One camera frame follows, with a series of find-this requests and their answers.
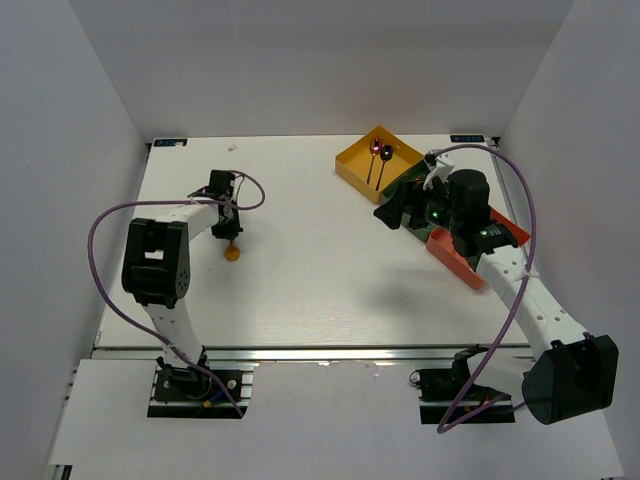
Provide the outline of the wooden yellow spoon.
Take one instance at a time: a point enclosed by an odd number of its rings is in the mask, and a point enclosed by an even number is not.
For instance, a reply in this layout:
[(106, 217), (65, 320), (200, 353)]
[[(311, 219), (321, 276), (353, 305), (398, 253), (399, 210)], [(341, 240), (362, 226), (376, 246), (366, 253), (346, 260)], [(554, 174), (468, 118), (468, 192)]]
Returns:
[(230, 240), (224, 251), (224, 258), (228, 262), (235, 262), (240, 258), (240, 250), (234, 240)]

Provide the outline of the black spoon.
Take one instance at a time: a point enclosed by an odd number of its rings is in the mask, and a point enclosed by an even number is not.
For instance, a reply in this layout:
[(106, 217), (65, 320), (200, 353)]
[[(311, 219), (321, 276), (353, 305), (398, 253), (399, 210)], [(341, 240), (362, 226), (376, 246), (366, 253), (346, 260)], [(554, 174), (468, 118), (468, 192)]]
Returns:
[(376, 190), (379, 191), (380, 190), (380, 185), (381, 185), (381, 181), (382, 181), (382, 177), (385, 171), (385, 167), (386, 164), (392, 159), (394, 155), (394, 149), (393, 146), (390, 144), (385, 144), (381, 147), (380, 152), (379, 152), (379, 158), (382, 162), (382, 166), (380, 169), (380, 173), (379, 173), (379, 177), (376, 183)]

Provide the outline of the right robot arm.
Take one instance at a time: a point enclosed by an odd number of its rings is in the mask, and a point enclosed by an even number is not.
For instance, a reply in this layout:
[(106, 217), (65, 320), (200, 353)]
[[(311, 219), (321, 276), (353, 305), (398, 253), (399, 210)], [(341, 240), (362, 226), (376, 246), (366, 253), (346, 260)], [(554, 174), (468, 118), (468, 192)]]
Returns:
[(476, 346), (458, 353), (451, 384), (456, 401), (477, 397), (486, 387), (519, 398), (533, 417), (553, 424), (608, 408), (613, 400), (619, 350), (608, 335), (594, 336), (556, 300), (532, 271), (525, 252), (489, 205), (483, 173), (463, 169), (427, 187), (409, 181), (397, 187), (374, 215), (396, 230), (404, 217), (412, 226), (447, 231), (454, 250), (480, 274), (509, 313), (498, 338), (518, 324), (534, 360)]

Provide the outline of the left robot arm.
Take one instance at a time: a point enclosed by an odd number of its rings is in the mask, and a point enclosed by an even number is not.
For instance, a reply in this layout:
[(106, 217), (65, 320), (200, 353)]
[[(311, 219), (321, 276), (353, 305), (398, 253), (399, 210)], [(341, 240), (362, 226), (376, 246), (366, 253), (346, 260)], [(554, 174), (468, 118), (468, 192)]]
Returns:
[(211, 387), (204, 369), (207, 357), (197, 339), (185, 296), (191, 283), (190, 242), (211, 235), (228, 243), (224, 258), (240, 257), (235, 241), (243, 231), (236, 209), (245, 176), (213, 170), (209, 183), (190, 200), (156, 218), (135, 218), (129, 224), (122, 269), (123, 289), (134, 297), (163, 338), (160, 365), (177, 372), (177, 387), (188, 398), (199, 399)]

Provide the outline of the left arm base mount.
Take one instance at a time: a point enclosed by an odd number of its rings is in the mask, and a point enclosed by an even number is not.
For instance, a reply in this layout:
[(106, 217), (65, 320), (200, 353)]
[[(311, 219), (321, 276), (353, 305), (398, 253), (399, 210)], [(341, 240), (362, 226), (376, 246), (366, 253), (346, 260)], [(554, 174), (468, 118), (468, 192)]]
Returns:
[(226, 393), (210, 376), (156, 359), (147, 417), (151, 419), (239, 420)]

